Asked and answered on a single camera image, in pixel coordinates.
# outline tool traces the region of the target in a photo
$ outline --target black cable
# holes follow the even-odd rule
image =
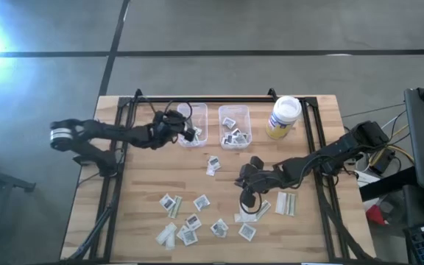
[[[96,174],[92,174],[90,177],[86,177],[84,180],[81,180],[81,181],[78,183],[77,188],[78,188],[78,187],[79,187],[82,183],[84,183],[84,182],[86,182],[86,181],[88,181],[88,180],[92,179],[93,177],[95,177],[95,176],[97,176],[97,175],[99,175],[99,174],[101,174],[101,172],[97,172]]]
[[[148,102],[148,104],[150,105],[150,107],[152,108],[152,110],[153,110],[153,113],[156,113],[156,109],[155,109],[155,107],[153,107],[153,104],[152,104],[152,102],[149,100],[149,98],[147,98],[146,96],[142,96],[144,99],[145,99],[145,101],[147,101]]]
[[[406,110],[402,111],[402,113],[398,114],[397,117],[395,117],[394,120],[394,124],[392,125],[392,132],[390,133],[390,139],[389,142],[392,140],[392,138],[394,137],[394,129],[395,129],[395,124],[397,123],[397,120],[400,116],[402,116],[402,114],[404,114],[406,112]]]
[[[400,138],[400,139],[398,139],[398,140],[396,140],[395,142],[390,143],[390,144],[391,144],[391,145],[394,145],[394,144],[396,144],[396,143],[398,143],[398,142],[402,141],[403,139],[407,138],[409,135],[410,135],[410,132],[409,132],[409,133],[407,133],[407,135],[403,136],[402,138]]]
[[[121,151],[122,151],[122,148],[116,148],[116,149],[114,150],[114,152],[117,152],[117,151],[119,151],[119,150],[121,150]],[[121,164],[121,162],[122,162],[122,158],[124,158],[124,156],[125,156],[125,153],[124,153],[124,152],[122,152],[122,155],[121,155],[121,157],[119,158],[119,161],[117,162],[117,171],[119,171],[119,165]],[[92,174],[91,176],[86,177],[84,180],[81,180],[80,182],[78,182],[77,188],[79,188],[79,187],[80,187],[80,185],[81,185],[82,183],[84,183],[84,182],[86,182],[86,181],[88,181],[88,180],[92,179],[93,177],[95,177],[95,176],[97,176],[97,175],[99,175],[99,174],[101,174],[101,172],[97,172],[96,174]]]
[[[385,110],[385,109],[388,109],[388,108],[391,108],[391,107],[398,107],[398,106],[401,106],[401,105],[405,105],[405,103],[390,105],[390,106],[387,106],[387,107],[380,107],[380,108],[377,108],[377,109],[374,109],[374,110],[363,111],[363,112],[360,112],[360,113],[353,113],[353,114],[350,114],[350,115],[342,116],[342,118],[347,118],[347,117],[356,116],[356,115],[365,114],[365,113],[371,113],[371,112],[378,111],[378,110]]]
[[[317,155],[315,158],[310,159],[304,165],[304,167],[302,167],[302,171],[300,172],[300,177],[299,177],[299,183],[296,186],[289,186],[289,188],[298,189],[302,185],[302,181],[303,181],[305,170],[310,165],[310,163],[314,162],[317,159],[323,158],[323,157],[332,158],[330,155]]]
[[[171,104],[173,104],[173,102],[174,102],[174,100],[171,100],[170,102],[168,102],[168,104],[165,107],[164,113],[166,113],[166,111],[168,111],[169,106],[171,106]],[[189,102],[184,102],[184,103],[186,103],[188,105],[188,107],[189,107],[189,116],[187,118],[184,118],[182,120],[175,121],[175,122],[171,122],[171,121],[165,120],[164,122],[166,124],[170,124],[170,125],[180,124],[180,123],[183,123],[183,122],[188,121],[192,117],[192,106],[191,106],[191,103],[189,103]]]
[[[398,157],[394,157],[394,160],[397,160],[398,161],[397,172],[400,172],[400,170],[402,170],[402,161],[400,161],[400,158],[398,158]]]
[[[338,175],[327,175],[326,176],[326,178],[324,178],[324,179],[326,179],[327,180],[327,182],[328,182],[328,179],[330,178],[330,177],[335,177],[336,178],[336,182],[335,182],[335,186],[336,185],[338,185],[338,183],[339,183],[339,176]],[[325,182],[323,182],[322,181],[322,185],[325,187],[325,188],[330,188],[328,185],[325,185]]]
[[[396,146],[396,145],[394,145],[394,144],[387,144],[387,146],[393,146],[393,147],[397,147],[398,149],[402,149],[403,151],[405,151],[406,152],[406,150],[404,150],[403,148],[401,148],[400,146]],[[405,157],[410,161],[410,163],[412,163],[413,164],[413,161],[411,161],[411,158],[406,154],[406,153],[403,153],[403,152],[400,152],[400,151],[398,151],[398,150],[394,150],[394,151],[396,151],[396,152],[399,152],[400,154],[402,154],[402,155],[405,155]]]
[[[244,196],[244,193],[245,192],[248,192],[248,190],[245,190],[245,188],[241,191],[241,194],[240,194],[240,207],[241,207],[241,209],[243,210],[243,212],[245,212],[246,214],[255,214],[255,213],[257,213],[257,212],[259,212],[260,210],[261,210],[261,204],[263,203],[263,199],[261,198],[261,193],[258,193],[258,197],[259,197],[259,205],[258,205],[258,210],[256,210],[256,211],[253,211],[253,212],[249,212],[249,211],[247,211],[247,210],[245,210],[244,209],[244,207],[243,207],[243,199],[242,199],[242,197]]]

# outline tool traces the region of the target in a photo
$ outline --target gray floor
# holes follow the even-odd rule
[[[0,52],[108,51],[121,3],[0,1]],[[119,50],[197,49],[424,49],[424,0],[132,0]],[[13,192],[0,264],[57,260],[80,168],[50,149],[49,123],[92,117],[106,61],[0,59],[0,171],[37,183],[33,194]],[[424,55],[126,57],[116,59],[107,94],[331,93],[347,116],[401,103],[403,90],[417,87]],[[384,124],[402,110],[343,121]],[[411,151],[409,138],[400,145]],[[378,255],[404,261],[400,238],[390,244],[376,232]]]

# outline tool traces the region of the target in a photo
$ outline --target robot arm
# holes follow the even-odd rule
[[[52,122],[50,128],[50,145],[53,149],[62,152],[71,150],[81,155],[83,160],[93,161],[102,177],[117,174],[116,156],[114,152],[102,151],[89,144],[93,138],[125,141],[138,148],[157,149],[168,142],[175,142],[178,134],[184,135],[187,141],[192,141],[195,135],[195,131],[186,126],[186,118],[175,110],[166,113],[157,111],[152,123],[132,128],[76,119]]]
[[[356,125],[338,141],[311,153],[304,158],[289,158],[263,170],[264,163],[252,157],[250,163],[241,167],[235,185],[243,188],[241,203],[254,207],[254,193],[265,194],[271,188],[298,188],[302,179],[313,168],[320,166],[324,174],[335,175],[343,163],[359,152],[376,152],[382,149],[389,139],[376,122],[366,121]]]

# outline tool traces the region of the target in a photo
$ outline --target plastic bin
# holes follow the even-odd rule
[[[234,120],[236,123],[230,129],[227,126],[223,125],[225,118]],[[219,107],[219,127],[220,127],[220,145],[223,149],[245,149],[247,148],[251,141],[251,120],[250,120],[250,110],[246,105],[223,105]],[[228,134],[231,134],[235,129],[239,129],[241,133],[246,134],[247,142],[245,144],[225,144],[224,137]]]
[[[204,103],[191,103],[192,116],[191,121],[193,127],[197,127],[202,132],[197,135],[197,138],[192,142],[184,140],[184,136],[179,135],[178,142],[184,147],[202,147],[207,143],[207,105]],[[177,106],[177,111],[185,117],[189,116],[191,109],[186,103],[181,103]]]

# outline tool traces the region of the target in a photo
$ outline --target wooden table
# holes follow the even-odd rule
[[[342,119],[335,96],[317,96],[320,115],[328,143],[344,134]],[[96,108],[96,118],[113,124],[116,114],[117,96],[102,96]],[[219,114],[221,105],[231,103],[207,103],[208,142],[202,148],[183,148],[179,144],[167,144],[158,150],[129,147],[126,156],[124,181],[121,188],[116,233],[113,240],[112,262],[298,262],[327,261],[322,221],[320,219],[317,194],[313,177],[306,177],[297,190],[285,192],[297,195],[296,216],[282,216],[275,213],[279,189],[263,195],[271,202],[271,209],[257,223],[250,223],[257,229],[251,242],[239,234],[241,224],[235,223],[233,214],[239,212],[241,189],[234,186],[241,165],[248,163],[253,155],[265,161],[266,166],[290,157],[308,154],[304,122],[300,119],[295,128],[282,140],[269,138],[265,124],[272,111],[272,103],[249,103],[252,123],[252,143],[241,151],[223,150],[219,144]],[[155,104],[157,108],[165,104]],[[314,134],[317,129],[311,113]],[[148,104],[140,104],[135,125],[152,120]],[[318,139],[314,136],[316,146]],[[92,140],[92,144],[108,149],[109,141]],[[205,174],[207,160],[211,155],[220,159],[221,169],[215,177]],[[97,172],[96,167],[83,168],[81,179]],[[95,177],[83,183],[74,198],[70,222],[66,232],[61,257],[72,254],[93,227],[101,192],[102,178]],[[341,174],[336,186],[343,222],[355,240],[370,255],[375,255],[370,231],[354,176]],[[181,196],[183,203],[176,219],[170,219],[158,202],[169,193]],[[193,200],[205,194],[211,205],[198,212]],[[155,237],[165,225],[175,223],[178,229],[184,219],[197,213],[202,227],[197,230],[199,241],[185,247],[176,239],[172,251],[160,246]],[[229,226],[227,238],[215,237],[210,226],[219,218]],[[333,241],[338,249],[338,237],[333,230]],[[104,249],[101,237],[99,255]]]

